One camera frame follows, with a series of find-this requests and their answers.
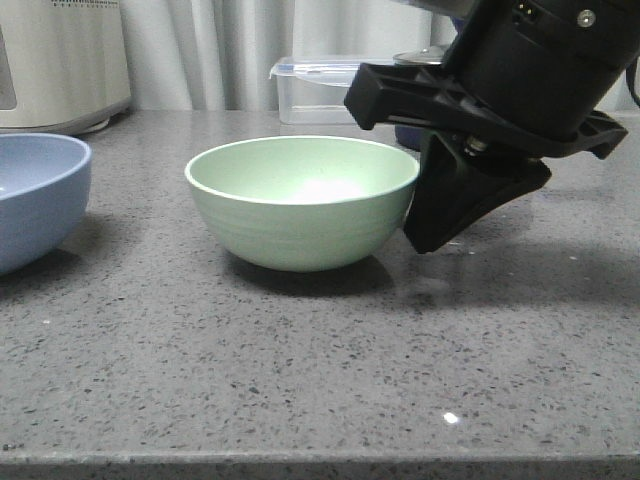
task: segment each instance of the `curtain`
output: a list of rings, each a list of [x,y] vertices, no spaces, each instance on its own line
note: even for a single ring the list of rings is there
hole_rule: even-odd
[[[120,0],[133,107],[275,110],[284,56],[394,54],[449,43],[449,19],[391,0]],[[601,108],[631,108],[622,82]]]

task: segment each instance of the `white appliance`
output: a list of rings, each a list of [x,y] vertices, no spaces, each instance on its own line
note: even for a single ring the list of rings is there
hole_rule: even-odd
[[[0,0],[0,133],[80,133],[130,100],[117,0]]]

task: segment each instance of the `gray countertop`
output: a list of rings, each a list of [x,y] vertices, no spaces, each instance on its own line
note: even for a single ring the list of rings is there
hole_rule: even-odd
[[[640,117],[619,119],[606,161],[548,160],[436,253],[399,231],[316,274],[225,252],[184,166],[392,127],[147,111],[86,135],[82,224],[0,278],[0,478],[640,478]]]

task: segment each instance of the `robotic arm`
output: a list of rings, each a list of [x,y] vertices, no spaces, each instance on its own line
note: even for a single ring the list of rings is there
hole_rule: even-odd
[[[640,55],[638,0],[405,3],[465,27],[442,65],[363,64],[345,105],[364,129],[425,129],[404,226],[418,252],[541,188],[551,177],[542,157],[605,158],[627,134],[593,109]]]

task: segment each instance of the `bowl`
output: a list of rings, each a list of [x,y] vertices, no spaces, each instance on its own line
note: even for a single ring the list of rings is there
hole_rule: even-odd
[[[57,247],[84,215],[91,149],[64,135],[0,135],[0,275]]]
[[[329,136],[268,137],[213,148],[185,168],[218,242],[293,272],[356,262],[402,223],[419,163],[395,147]]]

